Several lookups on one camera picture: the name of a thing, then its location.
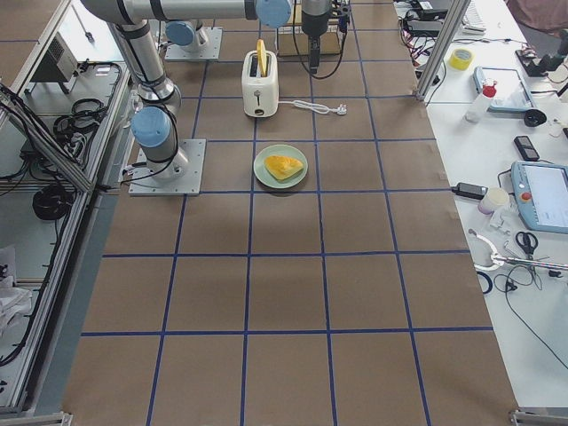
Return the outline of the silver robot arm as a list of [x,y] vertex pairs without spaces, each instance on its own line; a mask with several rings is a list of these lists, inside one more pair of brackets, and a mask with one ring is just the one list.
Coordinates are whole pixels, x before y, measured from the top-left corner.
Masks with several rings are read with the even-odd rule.
[[159,182],[180,179],[189,160],[176,129],[181,93],[166,75],[149,21],[246,19],[280,28],[296,10],[291,1],[84,1],[83,6],[107,23],[138,84],[143,107],[131,130],[146,156],[149,177]]
[[196,27],[191,22],[170,21],[166,23],[165,34],[168,40],[183,51],[198,52],[208,45],[208,36],[201,31],[202,25]]

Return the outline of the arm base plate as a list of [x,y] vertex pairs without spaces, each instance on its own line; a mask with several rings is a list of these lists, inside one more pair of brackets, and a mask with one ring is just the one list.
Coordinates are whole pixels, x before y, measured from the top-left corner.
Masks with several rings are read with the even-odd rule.
[[130,178],[131,196],[196,196],[201,190],[205,159],[205,139],[183,139],[178,144],[172,163],[162,165],[149,162],[135,168]]
[[165,53],[167,61],[218,60],[221,51],[223,29],[202,27],[191,44],[171,43]]

